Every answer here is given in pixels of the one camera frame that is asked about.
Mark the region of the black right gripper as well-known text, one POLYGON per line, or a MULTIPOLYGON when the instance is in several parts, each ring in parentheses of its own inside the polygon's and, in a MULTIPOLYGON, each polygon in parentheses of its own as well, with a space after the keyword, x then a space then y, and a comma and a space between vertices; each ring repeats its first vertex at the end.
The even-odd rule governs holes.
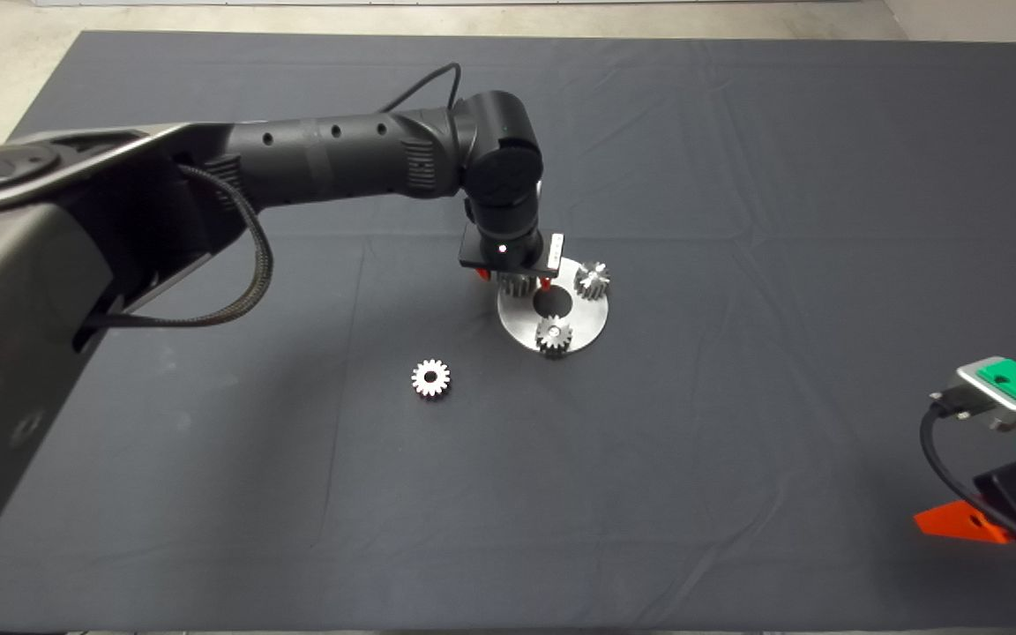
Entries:
MULTIPOLYGON (((1016 461, 973 479, 985 503, 1016 522, 1016 461)), ((952 501, 914 515, 916 527, 931 537, 1011 545, 1015 542, 1003 527, 992 523, 965 501, 952 501)))

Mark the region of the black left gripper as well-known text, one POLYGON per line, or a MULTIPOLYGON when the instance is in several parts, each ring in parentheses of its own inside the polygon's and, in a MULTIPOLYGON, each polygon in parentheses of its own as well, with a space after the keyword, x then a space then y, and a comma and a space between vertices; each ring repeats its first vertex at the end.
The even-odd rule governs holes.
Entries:
POLYGON ((505 240, 485 235, 475 223, 464 227, 459 247, 459 264, 475 269, 477 276, 491 280, 491 273, 537 276, 536 293, 549 292, 551 277, 559 274, 565 236, 533 228, 524 235, 505 240))

